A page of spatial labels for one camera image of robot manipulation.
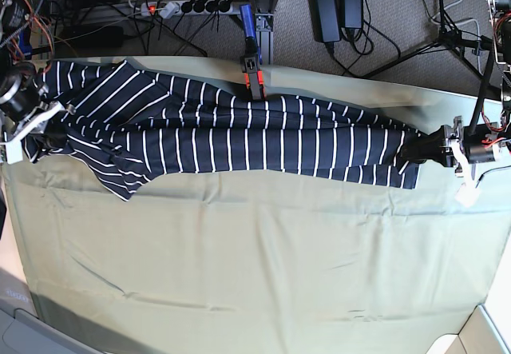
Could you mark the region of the white power strip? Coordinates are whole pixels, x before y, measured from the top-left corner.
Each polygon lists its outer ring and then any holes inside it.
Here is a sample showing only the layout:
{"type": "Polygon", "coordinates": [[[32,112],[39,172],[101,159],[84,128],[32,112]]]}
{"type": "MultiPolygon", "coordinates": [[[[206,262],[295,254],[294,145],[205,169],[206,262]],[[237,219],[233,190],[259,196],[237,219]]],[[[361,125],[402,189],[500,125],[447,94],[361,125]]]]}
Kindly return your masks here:
{"type": "Polygon", "coordinates": [[[164,0],[141,3],[136,11],[142,17],[170,19],[195,15],[238,15],[240,4],[234,0],[164,0]]]}

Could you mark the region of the black tripod stand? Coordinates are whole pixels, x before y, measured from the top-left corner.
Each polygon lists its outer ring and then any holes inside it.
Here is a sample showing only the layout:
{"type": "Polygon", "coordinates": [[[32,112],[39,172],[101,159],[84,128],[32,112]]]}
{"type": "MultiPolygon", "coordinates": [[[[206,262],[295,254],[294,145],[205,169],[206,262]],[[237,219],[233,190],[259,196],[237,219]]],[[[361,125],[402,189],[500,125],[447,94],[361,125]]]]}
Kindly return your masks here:
{"type": "Polygon", "coordinates": [[[450,18],[450,16],[446,13],[446,8],[444,4],[444,0],[438,0],[439,3],[439,15],[440,15],[440,24],[438,29],[437,38],[431,43],[417,48],[415,51],[408,53],[407,55],[401,55],[396,60],[392,62],[388,62],[384,66],[380,66],[371,72],[364,74],[362,76],[363,79],[371,79],[391,68],[402,64],[403,62],[416,57],[420,54],[425,54],[428,50],[432,50],[433,48],[441,47],[442,50],[448,50],[454,55],[456,55],[465,66],[471,70],[477,78],[480,80],[480,89],[477,96],[476,104],[474,106],[474,111],[472,118],[469,124],[468,132],[470,134],[475,133],[476,125],[481,118],[486,127],[491,131],[497,134],[501,134],[504,139],[510,138],[508,135],[508,127],[510,126],[510,108],[505,108],[505,102],[503,98],[500,99],[502,104],[502,115],[500,119],[500,123],[490,123],[489,119],[483,114],[484,111],[484,101],[488,97],[486,96],[487,90],[490,89],[494,93],[497,92],[495,87],[492,87],[490,84],[490,78],[493,73],[493,68],[497,64],[497,55],[495,46],[493,43],[493,39],[489,39],[487,37],[477,37],[476,40],[464,39],[462,37],[462,31],[459,29],[458,25],[454,23],[454,21],[450,18]],[[485,71],[481,74],[478,69],[473,66],[464,55],[464,51],[466,48],[470,48],[474,50],[476,53],[480,51],[487,51],[488,57],[486,60],[485,71]]]}

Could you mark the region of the light green table cloth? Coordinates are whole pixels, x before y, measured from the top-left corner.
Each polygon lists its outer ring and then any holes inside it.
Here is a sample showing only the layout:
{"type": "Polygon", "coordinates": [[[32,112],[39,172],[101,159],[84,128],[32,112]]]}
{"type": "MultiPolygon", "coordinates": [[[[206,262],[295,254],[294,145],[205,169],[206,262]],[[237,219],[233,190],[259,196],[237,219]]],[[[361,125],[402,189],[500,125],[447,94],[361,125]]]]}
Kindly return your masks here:
{"type": "Polygon", "coordinates": [[[277,172],[172,174],[128,201],[66,156],[2,169],[20,285],[111,353],[424,353],[489,294],[510,175],[475,205],[426,163],[413,190],[277,172]]]}

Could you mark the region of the white box corner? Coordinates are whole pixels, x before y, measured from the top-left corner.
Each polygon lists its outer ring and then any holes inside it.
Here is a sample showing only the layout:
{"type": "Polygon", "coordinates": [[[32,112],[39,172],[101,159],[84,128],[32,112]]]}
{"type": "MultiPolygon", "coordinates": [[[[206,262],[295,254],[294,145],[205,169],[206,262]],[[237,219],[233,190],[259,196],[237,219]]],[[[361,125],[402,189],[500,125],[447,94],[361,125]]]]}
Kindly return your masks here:
{"type": "Polygon", "coordinates": [[[437,338],[427,354],[510,354],[485,306],[478,305],[457,334],[437,338]]]}

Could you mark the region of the aluminium frame post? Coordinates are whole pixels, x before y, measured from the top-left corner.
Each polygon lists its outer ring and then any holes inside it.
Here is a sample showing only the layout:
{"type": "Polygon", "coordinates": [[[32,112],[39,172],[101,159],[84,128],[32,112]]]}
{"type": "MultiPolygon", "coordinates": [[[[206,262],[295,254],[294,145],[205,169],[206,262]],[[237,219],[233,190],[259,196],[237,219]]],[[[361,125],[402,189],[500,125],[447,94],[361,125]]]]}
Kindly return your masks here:
{"type": "Polygon", "coordinates": [[[249,0],[255,15],[255,34],[259,45],[261,63],[274,61],[275,10],[279,0],[249,0]]]}

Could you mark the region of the grey plastic bin corner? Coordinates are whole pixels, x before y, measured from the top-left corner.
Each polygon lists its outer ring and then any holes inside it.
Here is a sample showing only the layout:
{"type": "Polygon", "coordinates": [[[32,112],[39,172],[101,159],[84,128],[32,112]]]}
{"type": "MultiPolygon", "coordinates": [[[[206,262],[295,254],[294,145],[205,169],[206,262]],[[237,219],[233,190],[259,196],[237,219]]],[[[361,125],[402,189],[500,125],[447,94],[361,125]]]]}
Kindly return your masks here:
{"type": "Polygon", "coordinates": [[[98,353],[19,310],[1,311],[1,353],[98,353]]]}

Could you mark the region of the black power adapter left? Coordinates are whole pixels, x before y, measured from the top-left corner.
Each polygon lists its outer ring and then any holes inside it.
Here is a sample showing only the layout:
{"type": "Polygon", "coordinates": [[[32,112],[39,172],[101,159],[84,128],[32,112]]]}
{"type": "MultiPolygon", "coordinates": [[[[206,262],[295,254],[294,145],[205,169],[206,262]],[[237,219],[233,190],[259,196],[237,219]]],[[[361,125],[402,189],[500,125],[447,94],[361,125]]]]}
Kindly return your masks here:
{"type": "Polygon", "coordinates": [[[336,0],[312,0],[311,20],[317,42],[340,41],[336,0]]]}

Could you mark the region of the blue orange left clamp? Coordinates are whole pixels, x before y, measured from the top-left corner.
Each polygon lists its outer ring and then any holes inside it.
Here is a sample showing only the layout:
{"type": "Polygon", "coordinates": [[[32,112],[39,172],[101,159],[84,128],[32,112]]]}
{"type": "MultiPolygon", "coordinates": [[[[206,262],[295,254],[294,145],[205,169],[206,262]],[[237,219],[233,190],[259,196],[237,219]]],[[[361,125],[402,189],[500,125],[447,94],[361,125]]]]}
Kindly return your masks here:
{"type": "Polygon", "coordinates": [[[25,59],[30,60],[32,58],[33,47],[30,44],[30,30],[24,30],[19,34],[18,46],[25,59]]]}

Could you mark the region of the navy white striped T-shirt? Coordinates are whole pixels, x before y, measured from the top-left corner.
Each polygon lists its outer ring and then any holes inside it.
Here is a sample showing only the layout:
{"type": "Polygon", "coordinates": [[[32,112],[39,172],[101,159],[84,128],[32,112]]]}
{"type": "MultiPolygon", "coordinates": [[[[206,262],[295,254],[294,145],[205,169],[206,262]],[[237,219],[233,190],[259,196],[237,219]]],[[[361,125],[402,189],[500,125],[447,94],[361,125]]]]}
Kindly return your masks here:
{"type": "Polygon", "coordinates": [[[123,200],[171,173],[271,170],[400,189],[418,181],[402,150],[420,133],[353,106],[289,94],[251,101],[128,62],[57,62],[42,81],[46,98],[74,113],[52,119],[56,142],[23,140],[29,160],[74,157],[123,200]]]}

